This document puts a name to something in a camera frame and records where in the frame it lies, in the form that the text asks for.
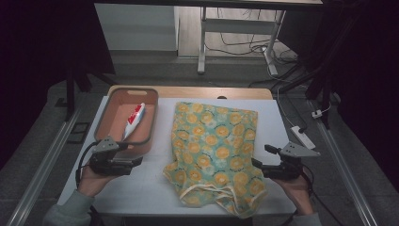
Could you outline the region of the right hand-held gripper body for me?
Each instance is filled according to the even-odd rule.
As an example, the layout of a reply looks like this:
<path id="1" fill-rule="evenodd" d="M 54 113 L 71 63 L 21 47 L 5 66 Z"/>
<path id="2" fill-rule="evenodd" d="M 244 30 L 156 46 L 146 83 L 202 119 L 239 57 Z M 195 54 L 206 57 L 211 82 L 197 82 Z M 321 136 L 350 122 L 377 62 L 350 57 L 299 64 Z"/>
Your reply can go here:
<path id="1" fill-rule="evenodd" d="M 280 148 L 278 166 L 263 165 L 263 176 L 270 179 L 294 180 L 303 171 L 302 157 L 316 157 L 320 154 L 293 142 L 288 142 Z"/>

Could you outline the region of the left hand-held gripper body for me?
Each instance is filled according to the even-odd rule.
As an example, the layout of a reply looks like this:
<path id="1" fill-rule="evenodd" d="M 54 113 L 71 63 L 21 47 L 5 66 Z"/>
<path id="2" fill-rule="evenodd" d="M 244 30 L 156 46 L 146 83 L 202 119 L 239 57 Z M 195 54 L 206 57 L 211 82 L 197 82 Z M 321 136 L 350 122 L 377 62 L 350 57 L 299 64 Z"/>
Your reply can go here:
<path id="1" fill-rule="evenodd" d="M 92 150 L 89 167 L 96 173 L 104 176 L 129 175 L 133 166 L 131 160 L 115 160 L 115 155 L 121 152 L 119 145 L 111 136 L 102 139 Z"/>

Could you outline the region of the orange print teal garment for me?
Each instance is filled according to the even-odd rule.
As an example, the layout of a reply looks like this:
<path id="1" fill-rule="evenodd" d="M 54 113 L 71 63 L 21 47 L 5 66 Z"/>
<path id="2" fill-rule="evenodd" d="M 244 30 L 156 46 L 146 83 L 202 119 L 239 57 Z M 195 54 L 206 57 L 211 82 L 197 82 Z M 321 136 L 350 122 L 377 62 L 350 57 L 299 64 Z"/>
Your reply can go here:
<path id="1" fill-rule="evenodd" d="M 258 113 L 201 103 L 175 105 L 173 162 L 163 174 L 188 207 L 216 203 L 239 218 L 252 217 L 266 196 L 252 165 Z"/>

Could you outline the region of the person's left hand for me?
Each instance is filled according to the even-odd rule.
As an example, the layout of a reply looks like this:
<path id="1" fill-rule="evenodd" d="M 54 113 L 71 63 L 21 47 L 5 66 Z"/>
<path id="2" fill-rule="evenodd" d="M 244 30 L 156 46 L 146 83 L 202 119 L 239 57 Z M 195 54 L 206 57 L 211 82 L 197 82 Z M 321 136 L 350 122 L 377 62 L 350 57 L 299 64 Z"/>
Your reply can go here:
<path id="1" fill-rule="evenodd" d="M 99 175 L 90 167 L 85 167 L 77 191 L 85 196 L 95 197 L 113 179 L 116 179 L 116 176 Z"/>

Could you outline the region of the person's right hand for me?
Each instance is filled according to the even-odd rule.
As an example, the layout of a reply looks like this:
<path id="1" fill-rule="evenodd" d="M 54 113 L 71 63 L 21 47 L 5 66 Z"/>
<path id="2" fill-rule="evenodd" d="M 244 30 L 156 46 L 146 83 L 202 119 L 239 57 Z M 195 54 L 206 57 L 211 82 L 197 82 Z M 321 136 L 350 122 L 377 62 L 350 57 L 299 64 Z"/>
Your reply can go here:
<path id="1" fill-rule="evenodd" d="M 314 214 L 308 191 L 308 183 L 302 176 L 290 181 L 274 179 L 274 182 L 283 189 L 287 197 L 295 205 L 299 215 L 306 216 Z"/>

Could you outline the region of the red white toothpaste tube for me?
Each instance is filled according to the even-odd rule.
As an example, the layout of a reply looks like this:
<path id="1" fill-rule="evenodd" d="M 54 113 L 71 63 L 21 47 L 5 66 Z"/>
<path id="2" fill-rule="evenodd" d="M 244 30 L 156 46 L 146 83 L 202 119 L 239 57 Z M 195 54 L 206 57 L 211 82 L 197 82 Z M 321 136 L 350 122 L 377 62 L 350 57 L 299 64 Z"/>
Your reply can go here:
<path id="1" fill-rule="evenodd" d="M 128 117 L 125 129 L 122 135 L 122 139 L 125 140 L 128 136 L 130 136 L 136 129 L 136 127 L 141 122 L 142 117 L 145 114 L 145 107 L 144 103 L 138 105 L 132 114 Z"/>

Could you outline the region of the white power strip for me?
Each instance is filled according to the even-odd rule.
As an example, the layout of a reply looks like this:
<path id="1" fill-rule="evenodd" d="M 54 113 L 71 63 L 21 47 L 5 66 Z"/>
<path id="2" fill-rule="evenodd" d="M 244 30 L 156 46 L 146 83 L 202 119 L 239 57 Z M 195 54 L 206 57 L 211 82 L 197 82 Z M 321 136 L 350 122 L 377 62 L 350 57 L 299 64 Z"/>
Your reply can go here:
<path id="1" fill-rule="evenodd" d="M 303 146 L 310 150 L 315 148 L 315 144 L 309 139 L 304 130 L 301 129 L 299 126 L 291 127 L 291 131 L 295 135 L 295 137 L 302 143 Z"/>

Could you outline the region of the black square floor plate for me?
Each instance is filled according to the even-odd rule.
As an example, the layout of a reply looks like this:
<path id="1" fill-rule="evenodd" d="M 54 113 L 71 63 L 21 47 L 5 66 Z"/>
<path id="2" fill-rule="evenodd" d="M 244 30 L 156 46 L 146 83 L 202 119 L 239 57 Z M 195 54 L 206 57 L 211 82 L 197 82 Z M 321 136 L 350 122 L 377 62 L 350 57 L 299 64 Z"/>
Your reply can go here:
<path id="1" fill-rule="evenodd" d="M 67 139 L 69 144 L 83 144 L 90 128 L 89 122 L 77 122 Z"/>

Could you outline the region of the person's right grey sleeve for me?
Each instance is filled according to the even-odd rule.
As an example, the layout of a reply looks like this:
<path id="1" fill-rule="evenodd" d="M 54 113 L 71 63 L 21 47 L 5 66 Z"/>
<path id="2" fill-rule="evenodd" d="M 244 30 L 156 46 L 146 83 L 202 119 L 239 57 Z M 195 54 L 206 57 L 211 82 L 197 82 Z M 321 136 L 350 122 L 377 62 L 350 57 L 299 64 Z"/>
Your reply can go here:
<path id="1" fill-rule="evenodd" d="M 318 213 L 310 215 L 295 215 L 289 226 L 322 226 Z"/>

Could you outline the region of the person's grey sleeve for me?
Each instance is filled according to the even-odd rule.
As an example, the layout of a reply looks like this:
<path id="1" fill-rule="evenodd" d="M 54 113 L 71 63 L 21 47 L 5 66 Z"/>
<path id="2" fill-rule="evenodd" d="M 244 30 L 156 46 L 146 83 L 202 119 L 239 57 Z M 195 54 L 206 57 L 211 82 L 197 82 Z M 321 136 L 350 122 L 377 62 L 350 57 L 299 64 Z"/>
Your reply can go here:
<path id="1" fill-rule="evenodd" d="M 88 213 L 95 199 L 74 190 L 64 204 L 53 205 L 45 214 L 42 226 L 89 226 Z"/>
<path id="2" fill-rule="evenodd" d="M 318 213 L 310 215 L 295 215 L 289 226 L 322 226 Z"/>

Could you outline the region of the person's left grey sleeve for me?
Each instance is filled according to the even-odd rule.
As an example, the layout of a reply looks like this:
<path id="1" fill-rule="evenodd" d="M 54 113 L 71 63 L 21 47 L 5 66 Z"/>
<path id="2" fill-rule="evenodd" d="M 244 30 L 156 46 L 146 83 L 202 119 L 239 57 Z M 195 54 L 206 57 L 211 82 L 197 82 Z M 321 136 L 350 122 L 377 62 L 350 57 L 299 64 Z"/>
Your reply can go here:
<path id="1" fill-rule="evenodd" d="M 42 226 L 89 226 L 88 213 L 95 199 L 74 190 L 64 204 L 53 205 L 45 214 Z"/>

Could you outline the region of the black metal stand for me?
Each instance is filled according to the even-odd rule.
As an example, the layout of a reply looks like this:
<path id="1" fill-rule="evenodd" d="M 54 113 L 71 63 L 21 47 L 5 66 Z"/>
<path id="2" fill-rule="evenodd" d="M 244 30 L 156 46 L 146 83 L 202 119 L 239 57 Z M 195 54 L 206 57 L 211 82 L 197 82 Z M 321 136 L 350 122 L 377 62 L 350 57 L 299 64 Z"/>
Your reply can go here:
<path id="1" fill-rule="evenodd" d="M 338 59 L 339 51 L 352 27 L 359 18 L 362 10 L 369 0 L 330 0 L 325 6 L 326 14 L 335 15 L 337 21 L 332 23 L 332 32 L 323 42 L 323 45 L 311 55 L 311 61 L 316 63 L 313 70 L 308 71 L 292 83 L 279 89 L 279 94 L 311 81 L 305 96 L 309 100 L 315 100 L 322 93 L 322 123 L 326 128 L 328 125 L 328 110 L 330 108 L 331 78 L 334 61 Z"/>
<path id="2" fill-rule="evenodd" d="M 65 121 L 69 121 L 75 112 L 75 87 L 83 92 L 90 92 L 92 84 L 88 78 L 91 74 L 109 86 L 116 85 L 116 82 L 109 77 L 109 74 L 115 74 L 113 63 L 105 65 L 102 69 L 100 66 L 90 66 L 86 62 L 75 63 L 66 71 L 66 93 L 67 93 L 67 116 Z"/>

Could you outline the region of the aluminium floor rail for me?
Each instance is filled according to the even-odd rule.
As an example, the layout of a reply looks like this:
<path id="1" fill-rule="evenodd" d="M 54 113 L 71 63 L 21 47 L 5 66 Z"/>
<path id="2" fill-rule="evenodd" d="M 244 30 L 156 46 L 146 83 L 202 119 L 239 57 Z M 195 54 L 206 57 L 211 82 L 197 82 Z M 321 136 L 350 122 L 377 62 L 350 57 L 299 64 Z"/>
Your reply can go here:
<path id="1" fill-rule="evenodd" d="M 46 149 L 35 173 L 30 177 L 29 184 L 6 226 L 24 226 L 81 112 L 81 107 L 77 107 L 72 113 L 68 113 L 57 130 L 48 135 L 52 143 Z"/>
<path id="2" fill-rule="evenodd" d="M 317 195 L 325 205 L 323 217 L 334 226 L 381 226 L 361 187 L 367 178 L 362 170 L 374 172 L 375 165 L 361 154 L 362 145 L 340 120 L 334 105 L 324 115 L 327 122 L 310 120 L 311 139 L 322 154 L 311 165 Z"/>

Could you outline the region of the white desk frame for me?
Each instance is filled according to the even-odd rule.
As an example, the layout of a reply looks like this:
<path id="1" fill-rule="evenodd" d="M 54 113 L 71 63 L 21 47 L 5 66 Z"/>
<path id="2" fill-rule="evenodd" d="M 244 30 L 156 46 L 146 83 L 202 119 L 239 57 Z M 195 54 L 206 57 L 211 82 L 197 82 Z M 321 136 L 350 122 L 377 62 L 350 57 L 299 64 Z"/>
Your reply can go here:
<path id="1" fill-rule="evenodd" d="M 205 37 L 207 33 L 231 33 L 231 34 L 255 34 L 269 35 L 270 42 L 262 48 L 263 56 L 267 63 L 267 69 L 271 75 L 277 75 L 278 71 L 272 59 L 272 51 L 278 37 L 279 29 L 285 15 L 285 10 L 276 12 L 276 19 L 271 21 L 250 21 L 235 19 L 208 19 L 207 7 L 200 9 L 200 43 L 198 74 L 205 73 Z"/>

